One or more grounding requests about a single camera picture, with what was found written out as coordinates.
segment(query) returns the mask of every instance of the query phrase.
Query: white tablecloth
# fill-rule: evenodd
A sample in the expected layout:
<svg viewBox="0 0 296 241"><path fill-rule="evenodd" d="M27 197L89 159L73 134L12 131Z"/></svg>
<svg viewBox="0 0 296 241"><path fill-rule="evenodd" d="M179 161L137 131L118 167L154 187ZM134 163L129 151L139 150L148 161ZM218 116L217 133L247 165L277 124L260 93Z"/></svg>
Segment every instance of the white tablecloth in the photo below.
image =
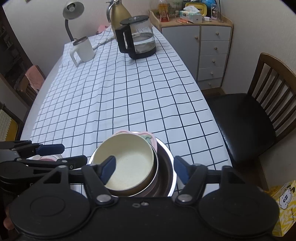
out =
<svg viewBox="0 0 296 241"><path fill-rule="evenodd" d="M157 52L132 60L115 40L101 45L93 60L76 67L65 45L62 63L41 105L33 142L62 143L64 157L94 150L119 130L149 131L173 156L209 169L231 165L213 115L190 72L154 28ZM97 43L112 31L90 37ZM183 184L178 179L176 192ZM218 188L207 185L206 193Z"/></svg>

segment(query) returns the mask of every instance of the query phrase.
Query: lamp shade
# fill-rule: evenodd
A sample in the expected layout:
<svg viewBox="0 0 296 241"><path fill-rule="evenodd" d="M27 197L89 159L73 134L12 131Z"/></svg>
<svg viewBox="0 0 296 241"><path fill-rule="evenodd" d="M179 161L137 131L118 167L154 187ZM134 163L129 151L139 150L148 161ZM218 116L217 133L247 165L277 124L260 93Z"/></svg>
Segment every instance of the lamp shade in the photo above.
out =
<svg viewBox="0 0 296 241"><path fill-rule="evenodd" d="M64 7L63 16L67 20L78 18L84 11L84 5L81 2L69 1Z"/></svg>

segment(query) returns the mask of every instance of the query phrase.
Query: black kettle handle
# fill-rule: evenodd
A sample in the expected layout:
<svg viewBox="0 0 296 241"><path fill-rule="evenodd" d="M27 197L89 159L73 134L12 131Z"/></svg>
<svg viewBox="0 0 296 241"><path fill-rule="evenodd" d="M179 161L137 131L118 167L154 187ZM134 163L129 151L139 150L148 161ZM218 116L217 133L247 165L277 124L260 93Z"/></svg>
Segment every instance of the black kettle handle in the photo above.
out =
<svg viewBox="0 0 296 241"><path fill-rule="evenodd" d="M129 25L122 25L119 28L115 30L119 50L121 53L128 53L130 55L135 55L135 46L133 44L133 36L131 34L131 27Z"/></svg>

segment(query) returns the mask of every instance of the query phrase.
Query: black leather seat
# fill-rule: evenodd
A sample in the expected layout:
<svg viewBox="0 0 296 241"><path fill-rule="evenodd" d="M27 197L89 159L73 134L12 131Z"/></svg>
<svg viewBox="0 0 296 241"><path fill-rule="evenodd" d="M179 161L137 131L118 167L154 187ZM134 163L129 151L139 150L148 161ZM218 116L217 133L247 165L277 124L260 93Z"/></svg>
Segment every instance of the black leather seat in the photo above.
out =
<svg viewBox="0 0 296 241"><path fill-rule="evenodd" d="M206 98L206 101L232 163L252 160L275 143L273 125L252 96L245 93L228 94Z"/></svg>

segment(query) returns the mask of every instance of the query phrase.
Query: white wall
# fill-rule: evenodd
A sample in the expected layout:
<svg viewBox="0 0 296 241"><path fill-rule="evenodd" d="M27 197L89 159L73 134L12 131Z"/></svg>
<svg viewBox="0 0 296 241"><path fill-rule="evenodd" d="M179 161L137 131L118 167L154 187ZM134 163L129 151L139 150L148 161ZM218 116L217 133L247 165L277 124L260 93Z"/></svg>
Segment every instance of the white wall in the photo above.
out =
<svg viewBox="0 0 296 241"><path fill-rule="evenodd" d="M221 8L234 23L225 93L248 91L261 52L296 73L296 15L281 0L221 0Z"/></svg>
<svg viewBox="0 0 296 241"><path fill-rule="evenodd" d="M261 52L282 60L296 73L296 15L280 0L221 0L234 23L222 88L247 92ZM269 187L296 179L296 130L260 157Z"/></svg>
<svg viewBox="0 0 296 241"><path fill-rule="evenodd" d="M69 37L62 12L66 0L10 0L3 7L9 23L34 65L48 75L62 55ZM108 24L106 0L81 0L84 13L69 21L74 38L95 35L100 24ZM131 15L144 14L149 0L123 0Z"/></svg>
<svg viewBox="0 0 296 241"><path fill-rule="evenodd" d="M24 120L27 107L11 92L7 85L0 79L0 102L14 113L18 118Z"/></svg>

